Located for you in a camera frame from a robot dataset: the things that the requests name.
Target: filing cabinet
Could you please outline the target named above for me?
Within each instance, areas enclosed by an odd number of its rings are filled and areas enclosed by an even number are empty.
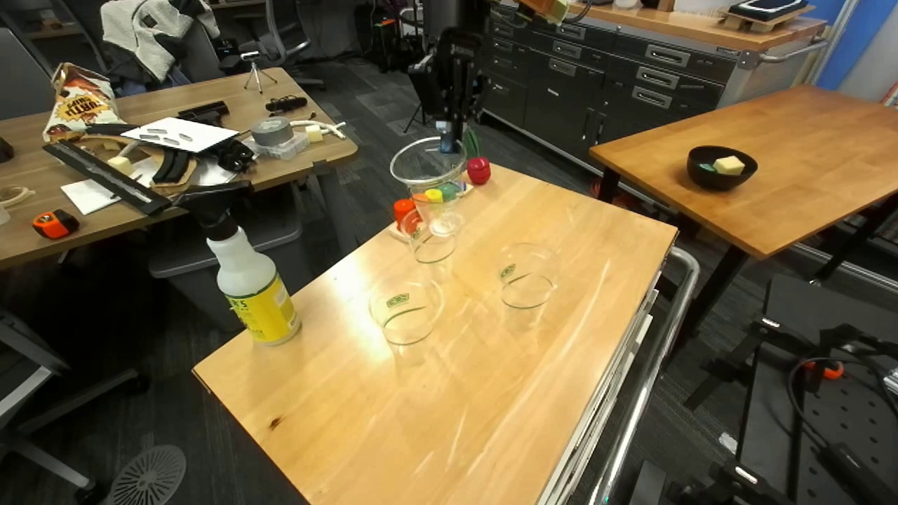
[[[486,21],[486,112],[590,166],[590,145],[719,105],[735,62],[512,8]]]

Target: red apple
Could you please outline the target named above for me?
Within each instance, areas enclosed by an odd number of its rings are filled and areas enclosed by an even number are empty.
[[[489,181],[489,173],[492,173],[486,156],[468,156],[468,159],[465,159],[465,170],[468,170],[472,184],[486,184],[486,181]]]

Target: spray bottle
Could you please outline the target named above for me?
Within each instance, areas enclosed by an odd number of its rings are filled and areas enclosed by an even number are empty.
[[[275,261],[254,250],[234,219],[207,226],[204,243],[220,257],[217,283],[223,295],[258,342],[277,344],[301,330],[301,314]]]

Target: glass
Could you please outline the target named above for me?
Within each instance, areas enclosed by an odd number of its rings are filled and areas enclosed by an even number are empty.
[[[512,307],[536,307],[548,302],[559,285],[559,254],[541,243],[512,243],[499,253],[496,278],[502,302]]]
[[[399,223],[405,240],[412,246],[419,264],[437,264],[457,246],[463,216],[451,209],[421,212],[411,209]]]
[[[390,274],[369,290],[369,311],[387,342],[412,344],[443,314],[443,290],[428,274]]]

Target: green object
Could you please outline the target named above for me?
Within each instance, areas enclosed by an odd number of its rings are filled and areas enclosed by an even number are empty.
[[[461,187],[454,181],[442,181],[443,201],[454,199]]]
[[[481,140],[468,122],[463,122],[463,128],[461,128],[461,145],[463,145],[465,156],[481,156]]]

